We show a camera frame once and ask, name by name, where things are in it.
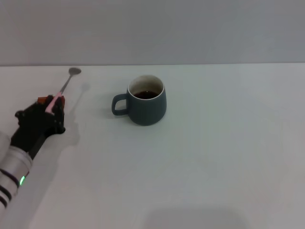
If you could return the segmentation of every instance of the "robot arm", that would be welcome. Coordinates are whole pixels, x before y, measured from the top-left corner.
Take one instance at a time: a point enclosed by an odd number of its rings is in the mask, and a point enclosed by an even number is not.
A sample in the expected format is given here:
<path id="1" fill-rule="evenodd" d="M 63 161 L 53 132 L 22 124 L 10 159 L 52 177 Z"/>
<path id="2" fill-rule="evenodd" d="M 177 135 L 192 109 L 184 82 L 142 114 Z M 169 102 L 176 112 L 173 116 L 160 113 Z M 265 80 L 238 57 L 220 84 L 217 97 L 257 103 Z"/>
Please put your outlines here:
<path id="1" fill-rule="evenodd" d="M 53 114 L 45 112 L 52 99 L 53 96 L 49 95 L 44 103 L 34 103 L 15 114 L 19 128 L 12 136 L 9 149 L 0 163 L 0 216 L 17 195 L 20 181 L 28 175 L 33 159 L 47 137 L 65 131 L 61 98 L 56 100 Z"/>

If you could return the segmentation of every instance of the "spoon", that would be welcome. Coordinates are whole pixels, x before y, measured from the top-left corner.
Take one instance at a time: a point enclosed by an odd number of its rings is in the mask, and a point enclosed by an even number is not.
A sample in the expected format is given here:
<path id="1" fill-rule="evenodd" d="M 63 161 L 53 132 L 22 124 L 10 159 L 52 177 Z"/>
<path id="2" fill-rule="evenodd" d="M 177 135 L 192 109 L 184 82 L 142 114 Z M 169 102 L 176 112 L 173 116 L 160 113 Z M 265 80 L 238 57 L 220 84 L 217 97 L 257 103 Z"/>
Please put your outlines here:
<path id="1" fill-rule="evenodd" d="M 66 87 L 67 87 L 67 85 L 68 85 L 70 79 L 72 78 L 72 76 L 78 75 L 79 73 L 81 73 L 81 69 L 79 69 L 79 68 L 69 68 L 69 74 L 70 74 L 70 76 L 69 76 L 68 80 L 66 81 L 66 83 L 62 86 L 61 90 L 56 94 L 56 96 L 53 98 L 53 100 L 50 102 L 50 104 L 49 104 L 48 107 L 46 108 L 46 112 L 47 112 L 47 113 L 50 113 L 50 114 L 52 114 L 52 115 L 54 114 L 54 113 L 52 112 L 52 108 L 54 107 L 56 100 L 57 100 L 59 97 L 61 97 L 63 91 L 66 89 Z"/>

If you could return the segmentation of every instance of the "table surface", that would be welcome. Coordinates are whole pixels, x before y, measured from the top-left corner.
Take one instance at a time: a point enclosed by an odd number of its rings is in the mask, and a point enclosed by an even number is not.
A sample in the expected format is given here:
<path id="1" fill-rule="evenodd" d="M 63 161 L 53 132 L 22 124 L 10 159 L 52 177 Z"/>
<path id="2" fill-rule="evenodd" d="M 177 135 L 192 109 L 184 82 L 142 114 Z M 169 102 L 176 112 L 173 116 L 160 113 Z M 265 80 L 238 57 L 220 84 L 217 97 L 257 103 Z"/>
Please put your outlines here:
<path id="1" fill-rule="evenodd" d="M 2 229 L 286 229 L 305 224 L 305 64 L 84 66 Z M 165 117 L 111 113 L 135 77 L 160 77 Z M 55 94 L 68 67 L 1 67 L 0 130 Z"/>

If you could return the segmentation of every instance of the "coffee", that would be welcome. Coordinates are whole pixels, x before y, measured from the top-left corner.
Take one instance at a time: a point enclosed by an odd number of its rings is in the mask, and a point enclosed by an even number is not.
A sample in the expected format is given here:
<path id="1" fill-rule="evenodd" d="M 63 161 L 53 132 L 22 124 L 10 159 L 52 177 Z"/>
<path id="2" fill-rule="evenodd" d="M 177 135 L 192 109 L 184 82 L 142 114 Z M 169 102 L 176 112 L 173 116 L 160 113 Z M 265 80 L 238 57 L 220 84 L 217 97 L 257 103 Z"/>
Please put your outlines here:
<path id="1" fill-rule="evenodd" d="M 144 92 L 136 93 L 134 96 L 139 99 L 152 99 L 154 97 L 157 97 L 158 95 L 159 94 L 157 94 L 156 92 L 144 91 Z"/>

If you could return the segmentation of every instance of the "dark blue mug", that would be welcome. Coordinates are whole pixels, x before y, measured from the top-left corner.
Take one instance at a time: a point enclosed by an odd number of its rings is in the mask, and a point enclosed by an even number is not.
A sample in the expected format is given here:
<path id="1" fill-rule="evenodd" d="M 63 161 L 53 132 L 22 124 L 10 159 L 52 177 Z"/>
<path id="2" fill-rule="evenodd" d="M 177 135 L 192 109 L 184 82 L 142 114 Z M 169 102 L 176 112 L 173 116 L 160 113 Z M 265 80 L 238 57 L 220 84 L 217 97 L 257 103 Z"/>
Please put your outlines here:
<path id="1" fill-rule="evenodd" d="M 115 109 L 120 100 L 126 100 L 126 109 Z M 114 115 L 128 115 L 139 125 L 155 124 L 163 118 L 165 112 L 165 87 L 163 82 L 153 75 L 142 75 L 134 79 L 127 87 L 127 93 L 116 95 L 112 101 Z"/>

